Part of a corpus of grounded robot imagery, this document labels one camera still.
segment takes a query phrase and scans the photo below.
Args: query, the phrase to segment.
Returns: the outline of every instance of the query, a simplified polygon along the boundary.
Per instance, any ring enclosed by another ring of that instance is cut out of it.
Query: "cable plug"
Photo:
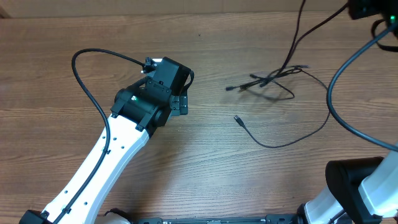
[[[231,91],[231,90],[233,90],[233,89],[236,89],[238,86],[227,86],[227,87],[225,87],[225,90],[226,91]]]
[[[234,116],[234,119],[235,119],[235,121],[236,121],[241,127],[243,127],[243,128],[245,127],[245,125],[244,125],[242,119],[241,119],[238,115],[235,115],[235,116]]]

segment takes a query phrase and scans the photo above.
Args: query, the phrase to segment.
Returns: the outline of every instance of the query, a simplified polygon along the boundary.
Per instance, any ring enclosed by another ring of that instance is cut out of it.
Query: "black cable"
[[[322,21],[321,23],[319,23],[318,25],[316,25],[315,27],[312,27],[310,30],[306,31],[306,33],[304,33],[295,43],[294,48],[292,50],[292,53],[289,55],[289,58],[287,59],[287,62],[290,61],[290,59],[292,59],[294,52],[296,51],[296,48],[298,46],[298,44],[300,43],[300,41],[302,39],[304,39],[304,37],[306,37],[307,35],[309,35],[310,33],[312,33],[313,31],[315,31],[317,28],[325,25],[327,22],[331,21],[334,17],[336,17],[338,14],[340,14],[341,12],[343,12],[346,8],[348,7],[348,2],[341,7],[339,10],[337,10],[335,13],[333,13],[330,17],[328,17],[327,19],[325,19],[324,21]]]
[[[77,80],[77,82],[79,83],[81,89],[86,93],[86,95],[88,96],[88,98],[91,100],[91,102],[93,102],[94,106],[97,108],[98,112],[100,113],[102,119],[104,120],[105,123],[105,130],[106,130],[106,141],[105,141],[105,147],[103,149],[103,152],[101,154],[101,157],[98,159],[97,164],[95,165],[94,169],[91,171],[91,173],[89,174],[89,176],[87,177],[87,179],[85,180],[85,182],[83,183],[83,185],[79,188],[79,190],[76,192],[76,194],[72,197],[72,199],[69,201],[68,205],[62,210],[62,212],[59,214],[59,216],[54,220],[53,224],[57,224],[62,218],[63,216],[69,212],[70,208],[72,207],[73,203],[75,203],[75,201],[77,200],[77,198],[80,196],[80,194],[84,191],[84,189],[86,188],[86,186],[88,185],[88,183],[90,183],[91,179],[94,177],[95,173],[97,172],[98,168],[100,168],[101,163],[103,162],[105,155],[108,153],[108,147],[109,147],[109,143],[111,141],[111,129],[109,127],[109,123],[108,123],[108,119],[104,113],[104,111],[102,110],[102,108],[100,107],[100,105],[98,104],[98,102],[94,99],[94,96],[91,95],[90,91],[88,91],[88,89],[86,88],[86,86],[83,84],[82,80],[79,77],[79,74],[77,73],[76,70],[76,58],[77,56],[79,56],[82,53],[85,52],[103,52],[103,53],[107,53],[107,54],[111,54],[111,55],[115,55],[121,58],[124,58],[126,60],[129,60],[131,62],[134,62],[138,65],[141,65],[142,67],[144,66],[144,64],[142,62],[139,62],[133,58],[121,55],[119,53],[116,52],[112,52],[110,50],[103,50],[103,49],[83,49],[83,50],[79,50],[78,52],[76,52],[74,54],[74,56],[72,57],[72,70],[73,70],[73,74],[75,75],[75,78]]]
[[[398,152],[398,147],[383,141],[380,141],[378,139],[375,139],[374,137],[368,136],[367,134],[362,133],[361,131],[358,131],[354,127],[350,126],[348,123],[346,123],[336,112],[335,108],[333,107],[333,104],[331,102],[331,94],[333,91],[333,87],[335,86],[335,83],[338,79],[338,77],[343,73],[343,71],[355,60],[357,59],[363,52],[365,52],[368,48],[370,48],[372,45],[374,45],[377,41],[382,39],[384,36],[386,36],[388,33],[391,31],[395,30],[398,27],[398,22],[393,23],[390,27],[388,27],[386,30],[381,32],[379,35],[377,35],[373,40],[369,41],[365,46],[360,48],[353,56],[351,56],[336,72],[335,76],[331,79],[329,88],[328,88],[328,93],[326,95],[326,103],[328,105],[329,111],[331,115],[336,119],[336,121],[342,125],[345,129],[350,131],[351,133],[355,134],[358,137],[361,137],[371,143],[377,144],[378,146],[385,147],[386,149],[390,149],[392,151]]]
[[[301,70],[301,72],[303,72],[303,73],[309,75],[310,77],[312,77],[313,79],[315,79],[315,80],[316,80],[318,83],[320,83],[326,90],[328,89],[328,88],[326,87],[326,85],[325,85],[320,79],[314,77],[313,75],[309,74],[308,72],[306,72],[306,71],[304,71],[304,70],[302,70],[302,69],[300,69],[300,70]],[[313,134],[319,132],[319,131],[326,125],[326,123],[327,123],[328,120],[329,120],[329,117],[330,117],[330,111],[328,112],[328,116],[326,117],[325,121],[323,122],[323,124],[322,124],[318,129],[316,129],[315,131],[311,132],[310,134],[307,134],[307,135],[305,135],[305,136],[303,136],[303,137],[301,137],[301,138],[299,138],[299,139],[297,139],[297,140],[294,140],[294,141],[292,141],[292,142],[290,142],[290,143],[283,144],[283,145],[280,145],[280,146],[267,146],[267,145],[265,145],[265,144],[259,142],[259,141],[250,133],[250,131],[247,129],[246,125],[243,123],[242,119],[241,119],[238,115],[235,115],[235,116],[234,116],[234,119],[235,119],[235,121],[236,121],[242,128],[244,128],[244,130],[250,135],[250,137],[251,137],[257,144],[259,144],[259,145],[262,146],[262,147],[269,148],[269,149],[277,149],[277,148],[280,148],[280,147],[286,147],[286,146],[295,144],[296,142],[299,142],[299,141],[301,141],[301,140],[303,140],[303,139],[305,139],[305,138],[308,138],[308,137],[310,137],[311,135],[313,135]]]
[[[290,91],[288,88],[286,88],[286,87],[284,87],[283,85],[281,85],[280,83],[277,83],[277,82],[275,81],[275,79],[276,79],[276,78],[286,77],[287,75],[291,75],[291,74],[295,74],[295,73],[299,73],[299,72],[303,72],[303,73],[309,75],[310,77],[316,79],[316,81],[317,81],[318,83],[320,83],[320,84],[327,90],[326,85],[325,85],[321,80],[319,80],[318,78],[316,78],[316,77],[314,77],[313,75],[309,74],[308,72],[302,70],[302,68],[308,67],[308,65],[294,65],[294,66],[289,66],[289,67],[288,67],[287,64],[290,62],[290,59],[293,57],[293,54],[294,54],[294,52],[295,52],[295,50],[296,50],[296,48],[297,48],[299,42],[300,42],[304,37],[306,37],[307,35],[309,35],[309,34],[312,33],[313,31],[315,31],[316,29],[318,29],[318,28],[321,27],[322,25],[326,24],[327,22],[331,21],[334,17],[336,17],[336,16],[337,16],[338,14],[340,14],[341,12],[343,12],[343,11],[348,7],[348,3],[346,3],[343,7],[341,7],[339,10],[337,10],[335,13],[333,13],[330,17],[326,18],[324,21],[322,21],[321,23],[319,23],[319,24],[316,25],[315,27],[312,27],[310,30],[308,30],[306,33],[304,33],[304,34],[296,41],[297,34],[298,34],[299,28],[300,28],[300,18],[301,18],[301,14],[302,14],[302,11],[303,11],[303,7],[304,7],[304,5],[305,5],[305,1],[306,1],[306,0],[303,0],[303,1],[302,1],[300,10],[298,11],[297,25],[296,25],[296,30],[295,30],[295,34],[294,34],[292,46],[291,46],[291,48],[290,48],[290,50],[289,50],[289,53],[288,53],[288,55],[287,55],[287,57],[286,57],[285,62],[283,63],[283,65],[282,65],[279,69],[272,71],[272,72],[271,72],[270,74],[268,74],[268,76],[266,76],[265,78],[258,77],[258,76],[255,76],[255,75],[253,75],[253,74],[250,74],[250,77],[252,77],[252,78],[257,78],[258,80],[253,81],[253,82],[249,82],[249,83],[246,83],[246,84],[243,84],[243,85],[240,85],[240,86],[229,86],[229,87],[226,87],[226,90],[227,90],[227,91],[233,90],[233,89],[238,88],[238,87],[239,87],[241,90],[246,90],[246,89],[248,89],[249,87],[254,86],[254,85],[257,85],[257,84],[260,84],[260,87],[264,87],[264,86],[266,86],[268,83],[273,82],[273,83],[275,83],[276,85],[278,85],[278,86],[280,86],[281,88],[283,88],[285,91],[289,92],[289,93],[292,95],[292,97],[291,97],[291,98],[288,98],[288,99],[292,99],[292,98],[295,97],[294,93],[293,93],[292,91]],[[310,134],[308,134],[308,135],[306,135],[306,136],[304,136],[304,137],[301,137],[301,138],[299,138],[299,139],[297,139],[297,140],[295,140],[295,141],[292,141],[292,142],[290,142],[290,143],[283,144],[283,145],[281,145],[281,146],[266,146],[266,145],[260,143],[260,142],[250,133],[250,131],[246,128],[246,126],[244,125],[242,119],[239,118],[239,116],[236,115],[234,118],[235,118],[236,122],[238,122],[238,124],[241,125],[241,126],[246,130],[246,132],[250,135],[250,137],[251,137],[256,143],[258,143],[260,146],[263,146],[263,147],[266,147],[266,148],[273,148],[273,149],[275,149],[275,148],[279,148],[279,147],[289,146],[289,145],[291,145],[291,144],[294,144],[294,143],[296,143],[296,142],[298,142],[298,141],[301,141],[301,140],[303,140],[303,139],[305,139],[305,138],[307,138],[307,137],[310,137],[311,135],[313,135],[313,134],[319,132],[319,131],[326,125],[326,123],[327,123],[329,117],[330,117],[330,111],[329,111],[328,116],[326,117],[325,121],[323,122],[323,124],[322,124],[317,130],[313,131],[312,133],[310,133]]]
[[[305,1],[306,0],[303,0],[303,2],[301,3],[300,9],[298,10],[297,25],[296,25],[296,31],[295,31],[295,34],[294,34],[294,37],[293,37],[292,46],[290,47],[289,53],[287,54],[287,57],[286,57],[286,60],[283,63],[282,67],[280,68],[278,74],[282,73],[282,71],[285,70],[285,67],[287,66],[287,64],[288,64],[288,62],[289,62],[289,60],[291,58],[289,56],[293,55],[294,45],[296,43],[297,34],[299,34],[300,18],[301,18],[301,13],[303,13],[303,8],[304,8],[304,5],[305,5]]]

